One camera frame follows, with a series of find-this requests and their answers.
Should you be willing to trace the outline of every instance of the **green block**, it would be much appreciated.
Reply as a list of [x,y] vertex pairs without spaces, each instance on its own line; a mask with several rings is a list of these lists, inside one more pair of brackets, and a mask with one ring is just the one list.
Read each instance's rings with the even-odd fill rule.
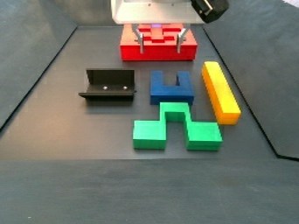
[[134,121],[133,147],[136,149],[164,149],[165,126],[160,121]]
[[220,129],[214,122],[192,122],[188,103],[161,102],[160,121],[134,121],[133,146],[136,149],[165,148],[165,122],[182,122],[188,150],[217,150]]
[[214,151],[221,144],[220,129],[216,122],[190,122],[185,144],[188,150]]

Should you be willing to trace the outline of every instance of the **black object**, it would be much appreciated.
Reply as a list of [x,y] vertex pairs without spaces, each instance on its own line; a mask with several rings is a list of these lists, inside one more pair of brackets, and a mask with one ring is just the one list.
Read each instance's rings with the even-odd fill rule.
[[220,18],[229,8],[229,3],[226,0],[190,0],[190,6],[204,23],[210,23]]
[[87,69],[87,91],[78,93],[86,99],[134,97],[134,70]]

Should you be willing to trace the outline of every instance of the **red base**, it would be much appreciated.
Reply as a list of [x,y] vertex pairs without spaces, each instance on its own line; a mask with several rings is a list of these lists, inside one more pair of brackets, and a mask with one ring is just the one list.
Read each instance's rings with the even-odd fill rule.
[[132,26],[124,24],[120,40],[121,60],[193,60],[197,43],[192,31],[185,33],[181,51],[176,52],[176,37],[181,28],[182,24],[140,24],[137,29],[144,34],[144,52],[140,53]]

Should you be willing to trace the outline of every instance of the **blue u-shaped block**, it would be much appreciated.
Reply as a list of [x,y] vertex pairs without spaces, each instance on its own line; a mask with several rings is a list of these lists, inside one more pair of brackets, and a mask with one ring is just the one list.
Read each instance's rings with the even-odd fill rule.
[[188,102],[192,105],[193,91],[190,75],[185,71],[176,74],[176,86],[164,85],[162,71],[150,73],[150,104],[158,105],[160,102]]

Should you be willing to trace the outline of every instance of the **black bracket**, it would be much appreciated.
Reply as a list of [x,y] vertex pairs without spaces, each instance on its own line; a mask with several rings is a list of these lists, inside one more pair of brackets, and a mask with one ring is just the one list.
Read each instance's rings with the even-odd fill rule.
[[85,99],[134,97],[134,70],[86,69],[87,90],[78,93]]

